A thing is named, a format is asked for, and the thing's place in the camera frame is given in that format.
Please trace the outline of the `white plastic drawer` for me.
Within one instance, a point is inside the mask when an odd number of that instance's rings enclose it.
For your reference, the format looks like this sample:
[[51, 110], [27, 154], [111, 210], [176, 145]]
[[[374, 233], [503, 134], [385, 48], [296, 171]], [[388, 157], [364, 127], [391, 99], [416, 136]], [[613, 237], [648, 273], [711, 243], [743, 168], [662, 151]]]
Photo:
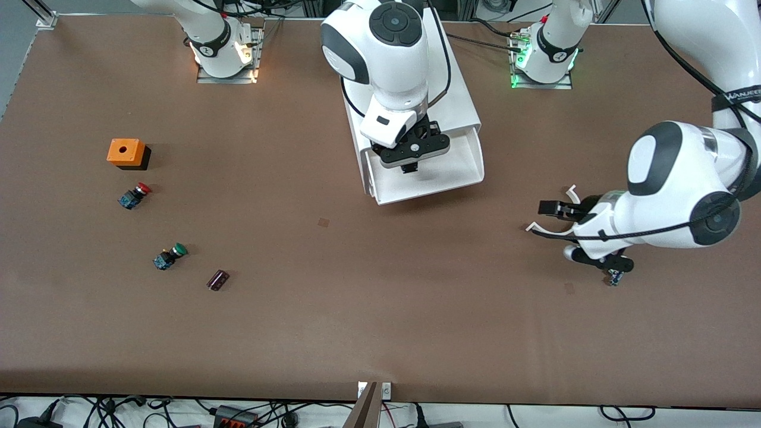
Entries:
[[407, 174], [400, 168], [384, 168], [372, 150], [364, 151], [360, 165], [365, 193], [378, 205], [388, 205], [482, 182], [485, 170], [478, 130], [449, 132], [449, 151], [421, 160], [418, 171]]

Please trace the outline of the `white drawer cabinet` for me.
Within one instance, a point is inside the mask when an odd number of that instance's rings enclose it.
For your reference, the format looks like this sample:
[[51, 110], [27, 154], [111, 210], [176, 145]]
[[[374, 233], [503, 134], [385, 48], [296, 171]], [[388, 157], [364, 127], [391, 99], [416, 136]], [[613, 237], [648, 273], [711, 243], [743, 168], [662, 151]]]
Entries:
[[[446, 135], [449, 132], [470, 127], [477, 127], [480, 130], [479, 116], [438, 12], [432, 6], [427, 5], [424, 0], [419, 1], [424, 7], [424, 27], [427, 31], [427, 52], [429, 53], [427, 78], [429, 79], [429, 98], [432, 105], [427, 109], [427, 115], [430, 120], [435, 120], [438, 123], [441, 132]], [[371, 148], [369, 139], [364, 138], [360, 133], [361, 117], [359, 111], [363, 111], [369, 105], [372, 89], [367, 85], [350, 81], [344, 82], [341, 78], [340, 83], [346, 114], [350, 122], [354, 151], [356, 151], [363, 182], [360, 157], [364, 151], [371, 150]]]

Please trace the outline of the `green push button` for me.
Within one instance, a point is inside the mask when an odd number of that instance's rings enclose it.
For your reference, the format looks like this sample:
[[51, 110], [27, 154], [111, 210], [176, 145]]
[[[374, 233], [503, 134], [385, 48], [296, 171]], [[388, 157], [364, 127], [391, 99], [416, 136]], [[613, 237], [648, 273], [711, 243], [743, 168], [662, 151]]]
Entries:
[[177, 260], [185, 255], [188, 255], [187, 248], [180, 242], [177, 242], [173, 247], [162, 250], [162, 252], [155, 257], [153, 263], [158, 270], [169, 270]]

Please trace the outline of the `red push button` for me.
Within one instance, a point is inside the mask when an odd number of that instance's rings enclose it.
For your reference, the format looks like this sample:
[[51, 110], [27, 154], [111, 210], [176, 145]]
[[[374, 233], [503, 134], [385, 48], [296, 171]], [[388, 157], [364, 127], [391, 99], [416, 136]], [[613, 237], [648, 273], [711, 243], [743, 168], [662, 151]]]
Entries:
[[138, 184], [133, 189], [127, 190], [125, 193], [123, 193], [123, 195], [119, 198], [118, 203], [123, 208], [132, 210], [138, 206], [141, 201], [151, 192], [152, 189], [150, 189], [147, 184], [138, 182]]

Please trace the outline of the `black orange power strip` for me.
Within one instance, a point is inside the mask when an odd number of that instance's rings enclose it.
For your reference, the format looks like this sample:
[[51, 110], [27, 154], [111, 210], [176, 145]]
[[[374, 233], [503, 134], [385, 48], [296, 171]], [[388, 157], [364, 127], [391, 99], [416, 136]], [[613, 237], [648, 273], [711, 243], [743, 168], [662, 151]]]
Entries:
[[226, 405], [213, 407], [210, 414], [214, 417], [213, 428], [252, 428], [259, 419], [255, 412]]

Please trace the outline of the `white curved plastic bracket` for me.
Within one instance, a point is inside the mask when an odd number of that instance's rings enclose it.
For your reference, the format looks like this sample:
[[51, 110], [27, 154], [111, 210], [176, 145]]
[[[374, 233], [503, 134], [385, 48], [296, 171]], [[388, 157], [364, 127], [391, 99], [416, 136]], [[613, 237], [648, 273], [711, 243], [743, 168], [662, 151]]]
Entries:
[[[565, 194], [568, 196], [568, 198], [571, 200], [571, 203], [581, 203], [581, 198], [579, 198], [578, 194], [576, 193], [576, 185], [571, 185], [571, 187], [566, 190]], [[549, 231], [544, 227], [541, 227], [537, 222], [532, 222], [530, 225], [525, 227], [525, 231], [540, 231], [544, 234], [549, 234], [550, 236], [568, 236], [573, 233], [573, 228], [570, 227], [563, 231]]]

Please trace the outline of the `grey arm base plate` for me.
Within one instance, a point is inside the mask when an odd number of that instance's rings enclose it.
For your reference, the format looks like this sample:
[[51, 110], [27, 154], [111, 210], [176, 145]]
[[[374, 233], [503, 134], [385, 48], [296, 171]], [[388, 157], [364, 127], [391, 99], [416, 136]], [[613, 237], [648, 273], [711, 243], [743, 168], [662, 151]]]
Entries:
[[571, 70], [574, 68], [574, 59], [578, 54], [578, 49], [570, 56], [567, 70], [558, 81], [541, 82], [533, 79], [526, 73], [529, 59], [533, 48], [529, 41], [528, 33], [511, 33], [508, 38], [508, 46], [519, 49], [518, 52], [510, 53], [510, 76], [512, 89], [546, 89], [546, 90], [571, 90], [573, 89], [573, 78]]
[[190, 42], [198, 65], [197, 81], [216, 84], [256, 83], [263, 28], [250, 24], [230, 25], [215, 40], [206, 43]]

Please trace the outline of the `grey slanted post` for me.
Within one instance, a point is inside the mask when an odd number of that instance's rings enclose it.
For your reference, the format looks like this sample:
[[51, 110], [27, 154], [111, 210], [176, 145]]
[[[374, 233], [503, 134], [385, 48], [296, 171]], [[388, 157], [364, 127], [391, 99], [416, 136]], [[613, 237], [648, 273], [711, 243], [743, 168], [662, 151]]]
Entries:
[[382, 407], [382, 383], [367, 382], [342, 428], [378, 428]]

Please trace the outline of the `orange button enclosure box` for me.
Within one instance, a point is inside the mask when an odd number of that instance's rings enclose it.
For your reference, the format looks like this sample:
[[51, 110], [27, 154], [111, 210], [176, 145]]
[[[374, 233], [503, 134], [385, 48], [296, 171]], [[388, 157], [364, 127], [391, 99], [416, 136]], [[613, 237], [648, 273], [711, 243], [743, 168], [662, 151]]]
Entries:
[[149, 169], [152, 150], [140, 139], [112, 139], [106, 160], [125, 171]]

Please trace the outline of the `aluminium profile bracket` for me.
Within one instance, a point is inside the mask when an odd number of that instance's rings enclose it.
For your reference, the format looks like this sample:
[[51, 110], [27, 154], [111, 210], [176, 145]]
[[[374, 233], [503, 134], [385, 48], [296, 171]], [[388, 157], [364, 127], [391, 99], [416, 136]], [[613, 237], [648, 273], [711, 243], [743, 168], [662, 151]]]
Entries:
[[52, 10], [44, 0], [21, 0], [36, 16], [36, 28], [52, 30], [55, 28], [59, 14]]

